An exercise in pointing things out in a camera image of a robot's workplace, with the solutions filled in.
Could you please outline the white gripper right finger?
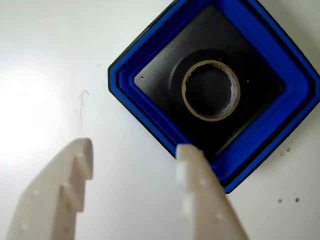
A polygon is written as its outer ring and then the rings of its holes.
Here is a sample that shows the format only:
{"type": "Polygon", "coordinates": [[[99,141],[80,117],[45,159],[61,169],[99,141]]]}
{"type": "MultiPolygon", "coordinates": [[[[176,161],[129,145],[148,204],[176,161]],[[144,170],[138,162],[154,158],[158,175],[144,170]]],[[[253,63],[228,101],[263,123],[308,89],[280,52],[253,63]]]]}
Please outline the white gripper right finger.
{"type": "Polygon", "coordinates": [[[246,240],[248,235],[222,185],[192,144],[176,147],[176,182],[183,191],[182,214],[193,240],[246,240]]]}

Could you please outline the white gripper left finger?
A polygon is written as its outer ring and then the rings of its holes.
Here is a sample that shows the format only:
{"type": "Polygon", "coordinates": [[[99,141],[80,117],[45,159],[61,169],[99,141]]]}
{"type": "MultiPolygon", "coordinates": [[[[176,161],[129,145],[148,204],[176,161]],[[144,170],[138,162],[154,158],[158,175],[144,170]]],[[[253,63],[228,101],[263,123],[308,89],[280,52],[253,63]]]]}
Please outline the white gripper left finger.
{"type": "Polygon", "coordinates": [[[6,239],[75,239],[93,162],[90,139],[78,138],[66,145],[21,194],[6,239]]]}

